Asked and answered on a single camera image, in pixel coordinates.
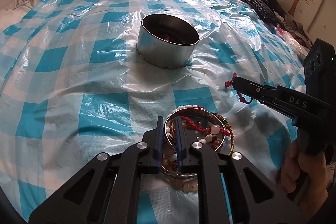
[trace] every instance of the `bed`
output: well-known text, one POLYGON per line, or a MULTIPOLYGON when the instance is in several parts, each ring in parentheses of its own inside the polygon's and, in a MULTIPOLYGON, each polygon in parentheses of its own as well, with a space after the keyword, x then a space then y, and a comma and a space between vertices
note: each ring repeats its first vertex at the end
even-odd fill
MULTIPOLYGON (((0 34, 0 186, 28 220, 99 152, 123 152, 186 104, 226 117, 235 150, 275 181, 296 128, 258 102, 240 103, 224 86, 233 72, 305 92, 296 54, 239 0, 40 0, 0 34), (141 19, 153 13, 199 32, 185 67, 162 70, 137 54, 141 19)), ((229 147, 227 139, 221 153, 229 147)), ((197 192, 161 175, 142 178, 139 198, 137 223, 198 221, 197 192)))

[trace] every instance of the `camera lens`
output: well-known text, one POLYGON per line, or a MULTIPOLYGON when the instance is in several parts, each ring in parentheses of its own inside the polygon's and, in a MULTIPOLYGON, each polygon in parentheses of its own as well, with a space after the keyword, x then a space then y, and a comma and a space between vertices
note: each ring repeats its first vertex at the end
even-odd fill
POLYGON ((320 53, 318 52, 318 53, 316 54, 316 63, 317 63, 317 65, 319 65, 320 62, 321 62, 321 55, 320 55, 320 53))
POLYGON ((309 68, 308 68, 308 66, 305 67, 304 74, 305 74, 306 77, 308 76, 308 74, 309 74, 309 68))
POLYGON ((309 62, 309 70, 310 70, 310 73, 313 73, 314 72, 314 61, 313 60, 310 60, 309 62))

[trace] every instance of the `bracelet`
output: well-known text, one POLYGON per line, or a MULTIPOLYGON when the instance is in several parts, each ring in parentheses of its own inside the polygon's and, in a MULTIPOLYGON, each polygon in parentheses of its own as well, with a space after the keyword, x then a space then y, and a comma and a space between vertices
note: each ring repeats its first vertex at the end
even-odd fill
MULTIPOLYGON (((225 82, 225 87, 226 87, 226 88, 230 87, 230 86, 232 85, 232 81, 233 81, 233 79, 236 78, 236 77, 238 77, 238 75, 237 75, 236 72, 234 71, 234 72, 233 72, 233 75, 232 75, 232 79, 229 80, 229 81, 227 81, 227 82, 225 82)), ((242 94, 241 94, 239 91, 237 91, 237 95, 238 95, 238 97, 239 97, 239 101, 242 102, 242 103, 244 103, 244 104, 249 105, 249 104, 251 104, 252 101, 253 101, 253 98, 251 98, 251 100, 249 100, 249 101, 246 101, 246 99, 242 96, 242 94)))
POLYGON ((181 120, 183 120, 182 126, 184 128, 195 130, 195 133, 199 135, 196 137, 199 142, 202 142, 203 144, 208 143, 214 151, 220 151, 225 137, 230 136, 231 146, 228 153, 228 155, 230 155, 234 149, 234 135, 227 119, 223 118, 220 114, 209 112, 205 110, 204 107, 199 107, 197 105, 179 106, 177 109, 173 110, 172 114, 167 116, 164 125, 166 138, 163 146, 162 173, 170 177, 169 181, 179 187, 181 187, 181 182, 179 182, 179 180, 188 180, 188 182, 186 182, 186 188, 183 190, 195 190, 197 183, 193 180, 190 182, 190 179, 195 178, 197 174, 177 173, 177 160, 171 159, 172 156, 176 154, 175 125, 172 122, 176 116, 181 117, 181 120), (202 128, 200 122, 195 123, 189 117, 201 117, 210 123, 211 126, 202 128))

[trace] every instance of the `metal tin can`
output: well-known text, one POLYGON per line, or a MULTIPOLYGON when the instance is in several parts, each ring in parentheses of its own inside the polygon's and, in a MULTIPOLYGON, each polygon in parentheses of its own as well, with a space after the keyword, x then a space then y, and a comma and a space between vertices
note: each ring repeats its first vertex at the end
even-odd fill
POLYGON ((164 69, 185 66, 200 40, 188 22, 171 15, 152 14, 141 22, 136 50, 145 61, 164 69))

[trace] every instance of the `clothes pile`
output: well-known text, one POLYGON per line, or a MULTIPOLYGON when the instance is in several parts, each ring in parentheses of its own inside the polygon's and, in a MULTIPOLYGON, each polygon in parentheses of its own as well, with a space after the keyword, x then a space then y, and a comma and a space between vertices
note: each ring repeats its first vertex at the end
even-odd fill
POLYGON ((307 56, 313 43, 300 22, 287 14, 276 0, 241 0, 249 4, 260 19, 277 28, 280 35, 301 61, 307 56))

